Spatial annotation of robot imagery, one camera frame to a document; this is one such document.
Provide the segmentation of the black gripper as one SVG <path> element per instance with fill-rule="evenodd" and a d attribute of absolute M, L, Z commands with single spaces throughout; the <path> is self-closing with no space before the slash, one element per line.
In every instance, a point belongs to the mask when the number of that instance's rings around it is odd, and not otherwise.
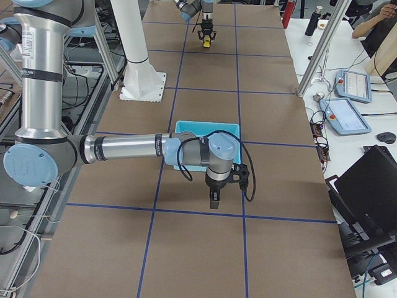
<path fill-rule="evenodd" d="M 227 182 L 225 180 L 214 180 L 209 176 L 205 177 L 205 182 L 210 188 L 210 209 L 218 209 L 220 203 L 218 192 L 227 185 Z"/>
<path fill-rule="evenodd" d="M 214 41 L 216 30 L 213 30 L 213 19 L 202 19 L 201 30 L 198 30 L 197 33 L 200 40 L 203 40 L 203 35 L 210 35 L 210 40 Z"/>

